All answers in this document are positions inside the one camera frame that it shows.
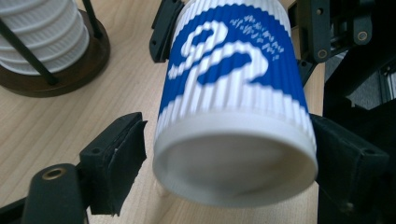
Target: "blue and white cup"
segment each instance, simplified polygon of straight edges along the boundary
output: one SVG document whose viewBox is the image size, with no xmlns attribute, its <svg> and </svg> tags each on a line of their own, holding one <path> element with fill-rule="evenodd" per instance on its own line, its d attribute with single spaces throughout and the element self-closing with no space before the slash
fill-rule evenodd
<svg viewBox="0 0 396 224">
<path fill-rule="evenodd" d="M 276 0 L 194 0 L 177 19 L 154 144 L 162 185 L 210 205 L 277 203 L 315 180 L 316 142 Z"/>
</svg>

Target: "stacked cups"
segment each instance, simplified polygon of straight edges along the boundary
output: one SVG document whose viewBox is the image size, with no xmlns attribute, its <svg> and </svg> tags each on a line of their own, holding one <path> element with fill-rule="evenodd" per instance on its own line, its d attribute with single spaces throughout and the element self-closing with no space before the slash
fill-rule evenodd
<svg viewBox="0 0 396 224">
<path fill-rule="evenodd" d="M 316 143 L 276 0 L 191 0 L 177 19 L 153 170 L 198 203 L 276 203 L 309 187 Z"/>
<path fill-rule="evenodd" d="M 0 17 L 52 73 L 77 61 L 89 44 L 73 0 L 5 0 L 0 2 Z M 22 75 L 39 75 L 2 36 L 0 64 Z"/>
</svg>

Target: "screw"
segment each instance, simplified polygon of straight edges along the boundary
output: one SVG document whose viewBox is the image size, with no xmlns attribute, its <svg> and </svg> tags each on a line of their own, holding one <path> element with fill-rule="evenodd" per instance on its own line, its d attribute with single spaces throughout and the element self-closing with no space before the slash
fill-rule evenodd
<svg viewBox="0 0 396 224">
<path fill-rule="evenodd" d="M 361 31 L 361 32 L 358 33 L 358 39 L 359 39 L 359 41 L 364 41 L 364 40 L 366 40 L 366 39 L 367 39 L 367 36 L 368 36 L 368 34 L 367 34 L 367 32 L 365 32 L 365 31 Z"/>
<path fill-rule="evenodd" d="M 320 59 L 324 59 L 327 57 L 327 50 L 326 49 L 321 49 L 320 51 L 318 51 L 318 57 Z"/>
<path fill-rule="evenodd" d="M 341 208 L 343 213 L 353 213 L 355 211 L 355 205 L 353 203 L 345 203 Z"/>
<path fill-rule="evenodd" d="M 317 15 L 320 16 L 322 14 L 323 14 L 323 8 L 320 7 L 317 9 Z"/>
<path fill-rule="evenodd" d="M 390 73 L 390 66 L 387 67 L 387 69 L 382 73 L 382 76 L 387 76 Z"/>
</svg>

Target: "cup bottom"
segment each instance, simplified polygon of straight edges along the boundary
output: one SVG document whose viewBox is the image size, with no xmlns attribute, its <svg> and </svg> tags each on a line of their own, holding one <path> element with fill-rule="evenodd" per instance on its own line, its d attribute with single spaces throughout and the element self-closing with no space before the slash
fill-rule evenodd
<svg viewBox="0 0 396 224">
<path fill-rule="evenodd" d="M 250 207 L 308 188 L 315 145 L 291 123 L 240 112 L 206 113 L 172 125 L 154 146 L 154 174 L 170 191 L 198 203 Z"/>
</svg>

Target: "table surface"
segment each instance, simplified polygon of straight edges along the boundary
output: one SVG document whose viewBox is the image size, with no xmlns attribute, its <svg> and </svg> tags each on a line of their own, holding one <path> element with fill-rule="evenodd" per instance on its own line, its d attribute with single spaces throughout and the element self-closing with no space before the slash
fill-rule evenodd
<svg viewBox="0 0 396 224">
<path fill-rule="evenodd" d="M 282 0 L 287 7 L 292 0 Z M 57 163 L 79 162 L 78 153 L 114 119 L 141 111 L 148 158 L 120 217 L 91 216 L 96 223 L 316 223 L 318 186 L 282 203 L 249 209 L 209 207 L 167 192 L 151 164 L 153 136 L 166 63 L 149 56 L 150 26 L 161 0 L 92 0 L 106 27 L 111 54 L 106 70 L 88 85 L 50 98 L 30 98 L 0 87 L 0 206 L 26 196 L 33 175 Z M 305 86 L 311 113 L 321 114 L 323 64 Z"/>
</svg>

